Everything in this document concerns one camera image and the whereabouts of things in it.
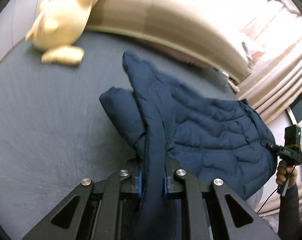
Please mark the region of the right dark sleeve forearm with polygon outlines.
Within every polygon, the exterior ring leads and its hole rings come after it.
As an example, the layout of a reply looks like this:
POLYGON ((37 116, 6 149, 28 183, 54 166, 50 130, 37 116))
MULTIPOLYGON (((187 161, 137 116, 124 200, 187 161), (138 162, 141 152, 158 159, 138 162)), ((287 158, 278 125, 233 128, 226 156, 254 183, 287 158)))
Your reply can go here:
POLYGON ((285 196, 280 196, 279 227, 280 239, 292 239, 299 228, 299 195, 294 184, 287 189, 285 196))

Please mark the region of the right hand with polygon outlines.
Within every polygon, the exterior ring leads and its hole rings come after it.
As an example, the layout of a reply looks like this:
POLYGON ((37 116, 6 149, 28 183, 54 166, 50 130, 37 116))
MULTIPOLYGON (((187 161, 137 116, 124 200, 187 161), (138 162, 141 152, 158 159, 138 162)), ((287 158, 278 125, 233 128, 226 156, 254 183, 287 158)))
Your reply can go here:
POLYGON ((296 184, 298 171, 293 166, 285 166, 285 162, 281 160, 277 167, 276 183, 282 185, 289 178, 287 189, 296 184))

